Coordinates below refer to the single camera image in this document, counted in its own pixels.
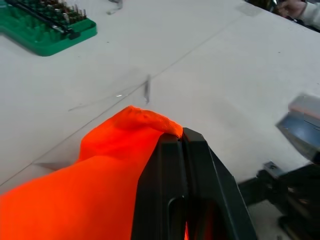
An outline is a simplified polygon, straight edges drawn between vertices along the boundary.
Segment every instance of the metal bit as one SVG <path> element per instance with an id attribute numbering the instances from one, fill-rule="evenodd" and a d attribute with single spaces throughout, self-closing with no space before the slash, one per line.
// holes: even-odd
<path id="1" fill-rule="evenodd" d="M 64 17 L 66 23 L 67 23 L 67 24 L 70 24 L 70 19 L 69 19 L 68 14 L 66 14 L 66 13 L 64 12 L 64 13 L 63 13 L 63 17 Z"/>

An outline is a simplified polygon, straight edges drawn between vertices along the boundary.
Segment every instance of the white table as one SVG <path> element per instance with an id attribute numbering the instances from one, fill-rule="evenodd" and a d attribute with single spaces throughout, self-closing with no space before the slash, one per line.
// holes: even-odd
<path id="1" fill-rule="evenodd" d="M 32 162 L 72 163 L 83 135 L 127 105 L 202 133 L 238 181 L 269 160 L 307 163 L 275 124 L 300 93 L 320 95 L 320 34 L 237 0 L 125 0 L 111 16 L 103 0 L 79 5 L 98 35 L 56 55 L 0 38 L 0 191 L 52 171 Z M 147 75 L 148 104 L 136 89 Z M 273 206 L 250 211 L 260 239 L 283 235 Z"/>

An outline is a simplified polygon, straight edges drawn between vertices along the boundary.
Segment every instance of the green bit holder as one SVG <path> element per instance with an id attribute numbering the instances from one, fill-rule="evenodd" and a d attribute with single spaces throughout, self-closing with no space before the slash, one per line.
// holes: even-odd
<path id="1" fill-rule="evenodd" d="M 51 17 L 45 8 L 42 14 Z M 40 56 L 51 56 L 97 34 L 97 24 L 88 18 L 69 27 L 80 35 L 70 39 L 70 34 L 62 34 L 27 12 L 0 0 L 0 33 Z"/>

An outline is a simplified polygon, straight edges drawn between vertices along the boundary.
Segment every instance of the orange cloth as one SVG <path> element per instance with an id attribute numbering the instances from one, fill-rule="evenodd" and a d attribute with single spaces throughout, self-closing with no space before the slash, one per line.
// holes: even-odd
<path id="1" fill-rule="evenodd" d="M 129 106 L 81 142 L 76 164 L 0 196 L 0 240 L 130 240 L 138 179 L 177 123 Z"/>

